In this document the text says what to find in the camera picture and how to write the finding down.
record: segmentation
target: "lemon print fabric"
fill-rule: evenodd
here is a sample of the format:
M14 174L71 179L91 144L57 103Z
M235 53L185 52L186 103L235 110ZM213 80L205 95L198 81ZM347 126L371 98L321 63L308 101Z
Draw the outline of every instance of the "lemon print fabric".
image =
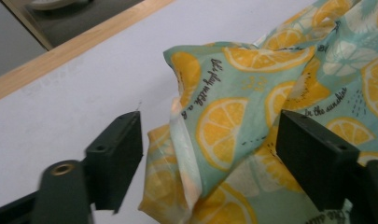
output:
M305 66L301 76L296 80L294 88L284 102L284 109L297 110L324 100L330 95L329 89L316 78L320 61L314 57Z
M148 134L146 183L139 210L160 223L179 223L189 213L169 125Z
M182 76L181 80L191 76L191 73L181 72L187 65L177 63L176 55L190 55L188 58L195 58L189 59L190 62L200 63L199 66L197 63L193 65L201 67L199 82L187 103L180 101L180 116L174 116L171 129L174 130L174 146L188 147L186 150L192 151L195 156L195 160L190 160L190 166L198 166L198 174L194 174L188 165L183 165L187 164L187 157L179 156L183 153L176 154L177 160L181 161L180 169L184 169L181 171L189 174L191 179L201 179L198 189L202 189L202 197L226 178L236 162L261 144L283 104L283 100L277 98L280 103L275 107L273 99L267 96L281 83L294 83L314 53L314 47L272 51L225 42L206 46L177 46L164 52L166 61L175 73ZM271 112L264 113L267 102L273 107L271 116ZM185 138L185 142L189 142L189 146L181 140L174 141L183 138L178 135L182 122L177 119L183 120L183 130L187 130L189 138Z
M206 160L219 170L231 167L246 105L246 98L224 98L214 101L200 116L197 141Z
M280 186L301 192L302 189L299 183L276 154L277 133L278 127L273 126L263 144L256 150L254 157L259 160L260 166L263 166L267 173L270 174Z
M363 68L362 76L367 106L378 117L378 59Z
M195 223L253 223L256 214L250 203L228 183L223 183L209 197L201 199L193 210L189 222Z
M224 48L229 63L245 72L278 72L307 62L314 55L314 49L286 52L241 48Z
M142 211L160 223L350 223L352 204L319 212L278 157L279 115L314 119L363 166L378 160L378 0L319 0L255 44L164 58L179 97L148 135Z
M360 121L351 118L336 118L326 126L345 141L358 146L374 139L374 134Z
M201 66L189 53L177 52L171 57L181 93L180 103L185 106L200 81Z

